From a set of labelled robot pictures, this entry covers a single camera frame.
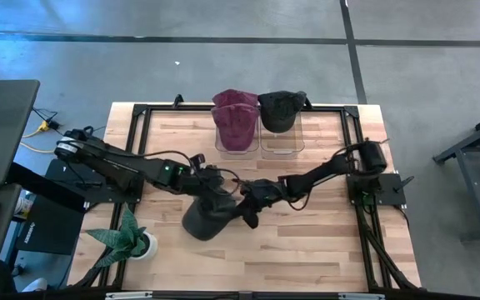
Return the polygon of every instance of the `green leaf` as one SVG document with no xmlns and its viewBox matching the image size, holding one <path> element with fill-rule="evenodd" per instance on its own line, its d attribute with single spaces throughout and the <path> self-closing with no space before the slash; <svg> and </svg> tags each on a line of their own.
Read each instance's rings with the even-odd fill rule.
<svg viewBox="0 0 480 300">
<path fill-rule="evenodd" d="M 133 213 L 129 209 L 128 205 L 125 203 L 125 210 L 123 211 L 122 217 L 122 228 L 128 228 L 133 233 L 138 231 L 137 219 L 134 217 Z"/>
<path fill-rule="evenodd" d="M 108 229 L 91 229 L 87 230 L 86 233 L 112 249 L 119 248 L 120 246 L 119 243 L 121 233 L 119 231 Z"/>
<path fill-rule="evenodd" d="M 121 262 L 122 260 L 126 260 L 130 257 L 131 253 L 129 251 L 112 251 L 106 257 L 100 259 L 94 267 L 107 267 L 113 263 Z"/>
<path fill-rule="evenodd" d="M 138 229 L 138 237 L 140 238 L 143 235 L 143 232 L 145 232 L 145 231 L 146 231 L 145 227 L 140 227 Z"/>
<path fill-rule="evenodd" d="M 131 255 L 140 255 L 140 253 L 145 247 L 146 247 L 146 243 L 143 242 L 143 240 L 138 239 L 137 246 L 133 250 L 131 250 Z"/>
<path fill-rule="evenodd" d="M 122 233 L 123 239 L 128 240 L 132 245 L 134 245 L 134 233 L 131 229 L 124 227 L 120 228 L 120 231 Z"/>
</svg>

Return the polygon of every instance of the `power cord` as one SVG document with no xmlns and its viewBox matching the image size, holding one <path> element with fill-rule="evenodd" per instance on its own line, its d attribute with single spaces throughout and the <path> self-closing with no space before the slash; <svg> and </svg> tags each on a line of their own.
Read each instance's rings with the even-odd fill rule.
<svg viewBox="0 0 480 300">
<path fill-rule="evenodd" d="M 41 150 L 41 149 L 36 149 L 35 147 L 31 145 L 27 145 L 25 142 L 20 142 L 20 146 L 24 146 L 25 148 L 35 152 L 35 153 L 53 153 L 55 150 Z"/>
<path fill-rule="evenodd" d="M 33 137 L 33 136 L 39 134 L 39 133 L 46 132 L 47 130 L 49 130 L 48 122 L 42 121 L 42 124 L 40 124 L 40 126 L 38 126 L 38 129 L 35 132 L 26 134 L 26 135 L 22 136 L 22 138 L 30 138 L 30 137 Z"/>
<path fill-rule="evenodd" d="M 83 188 L 86 188 L 87 183 L 84 181 L 84 179 L 81 177 L 81 175 L 79 175 L 79 173 L 75 172 L 75 170 L 73 169 L 72 165 L 69 164 L 69 162 L 66 162 L 66 165 L 67 165 L 67 168 L 69 168 L 70 171 L 72 171 L 73 174 L 75 174 L 75 176 L 77 176 L 77 178 L 79 178 L 79 180 L 81 180 L 81 182 L 82 182 L 82 187 L 83 187 Z"/>
<path fill-rule="evenodd" d="M 95 133 L 95 132 L 97 132 L 97 131 L 100 131 L 101 129 L 105 129 L 106 127 L 107 127 L 107 125 L 101 126 L 101 127 L 99 127 L 99 128 L 95 128 L 95 129 L 93 130 L 93 133 Z"/>
<path fill-rule="evenodd" d="M 171 299 L 171 300 L 193 300 L 192 298 L 182 298 L 182 297 L 160 297 L 161 299 Z M 236 293 L 224 293 L 223 295 L 217 295 L 215 297 L 200 298 L 202 300 L 238 300 L 240 298 L 239 292 Z"/>
<path fill-rule="evenodd" d="M 405 213 L 405 211 L 400 208 L 398 205 L 394 205 L 394 207 L 399 211 L 401 212 L 401 214 L 403 215 L 403 217 L 405 218 L 405 221 L 407 222 L 407 227 L 410 228 L 410 222 L 408 221 L 408 217 L 407 217 L 407 214 Z"/>
<path fill-rule="evenodd" d="M 305 209 L 305 207 L 306 207 L 307 204 L 308 204 L 308 199 L 310 199 L 310 193 L 311 193 L 311 192 L 308 192 L 307 199 L 305 200 L 305 202 L 303 203 L 303 205 L 302 205 L 301 207 L 295 207 L 295 206 L 292 205 L 292 203 L 295 203 L 295 202 L 288 202 L 288 201 L 287 201 L 288 206 L 289 206 L 290 208 L 292 208 L 293 210 L 295 210 L 296 212 L 302 211 L 303 209 Z"/>
<path fill-rule="evenodd" d="M 50 129 L 53 129 L 55 132 L 57 132 L 58 134 L 62 135 L 62 133 L 60 133 L 58 131 L 58 129 L 60 128 L 60 123 L 57 122 L 57 121 L 54 121 L 53 118 L 55 118 L 55 116 L 58 115 L 58 112 L 53 112 L 53 111 L 50 111 L 50 110 L 47 110 L 45 108 L 35 108 L 33 107 L 32 110 L 43 120 L 47 123 L 47 127 L 50 128 Z M 40 112 L 41 111 L 46 111 L 46 112 L 50 112 L 52 113 L 51 116 L 47 117 L 47 114 L 41 114 Z"/>
</svg>

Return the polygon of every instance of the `white pot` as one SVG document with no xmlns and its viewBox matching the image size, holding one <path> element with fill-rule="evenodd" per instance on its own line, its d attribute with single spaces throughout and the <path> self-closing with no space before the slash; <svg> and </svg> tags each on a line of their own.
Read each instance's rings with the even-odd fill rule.
<svg viewBox="0 0 480 300">
<path fill-rule="evenodd" d="M 141 260 L 144 258 L 152 258 L 157 253 L 157 249 L 158 249 L 157 238 L 149 232 L 143 232 L 143 234 L 147 235 L 147 237 L 149 238 L 149 248 L 142 256 L 130 257 L 129 260 Z"/>
</svg>

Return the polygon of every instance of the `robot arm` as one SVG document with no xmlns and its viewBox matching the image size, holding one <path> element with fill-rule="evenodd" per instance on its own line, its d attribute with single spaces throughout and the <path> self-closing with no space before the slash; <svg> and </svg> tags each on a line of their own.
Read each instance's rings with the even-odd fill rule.
<svg viewBox="0 0 480 300">
<path fill-rule="evenodd" d="M 268 179 L 255 181 L 237 180 L 244 199 L 236 205 L 231 193 L 220 187 L 223 177 L 214 166 L 201 168 L 202 154 L 189 158 L 189 165 L 170 159 L 136 155 L 105 143 L 92 136 L 92 130 L 73 129 L 58 141 L 55 154 L 68 163 L 83 163 L 102 174 L 120 191 L 135 188 L 144 179 L 155 188 L 173 194 L 195 197 L 194 204 L 183 218 L 183 226 L 196 238 L 209 239 L 221 231 L 229 221 L 242 217 L 251 228 L 258 226 L 258 216 L 263 208 L 278 201 L 295 203 L 307 196 L 319 183 L 342 174 L 374 176 L 386 168 L 386 160 L 379 142 L 366 141 L 345 147 L 319 167 L 302 174 L 279 177 L 276 182 Z M 355 168 L 352 151 L 358 151 L 364 169 Z"/>
</svg>

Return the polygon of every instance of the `yellow cable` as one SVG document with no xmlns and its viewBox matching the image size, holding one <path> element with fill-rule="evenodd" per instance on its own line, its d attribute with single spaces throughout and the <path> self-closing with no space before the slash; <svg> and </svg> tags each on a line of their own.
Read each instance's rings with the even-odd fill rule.
<svg viewBox="0 0 480 300">
<path fill-rule="evenodd" d="M 37 133 L 40 133 L 40 128 L 37 129 L 37 131 L 35 131 L 35 132 L 33 132 L 33 133 L 29 133 L 29 134 L 26 134 L 26 135 L 22 136 L 22 138 L 30 138 L 30 137 L 34 136 L 35 134 L 37 134 Z"/>
<path fill-rule="evenodd" d="M 31 150 L 31 151 L 34 151 L 35 153 L 53 153 L 55 150 L 40 150 L 40 149 L 36 149 L 35 147 L 31 147 L 29 145 L 27 145 L 25 142 L 20 142 L 20 145 L 24 146 L 25 148 Z"/>
<path fill-rule="evenodd" d="M 48 123 L 46 121 L 42 121 L 42 124 L 40 124 L 40 126 L 38 126 L 37 131 L 35 131 L 33 133 L 30 133 L 30 134 L 27 134 L 27 135 L 24 135 L 24 136 L 22 136 L 22 138 L 30 138 L 32 136 L 35 136 L 38 133 L 46 132 L 47 130 L 49 130 Z"/>
</svg>

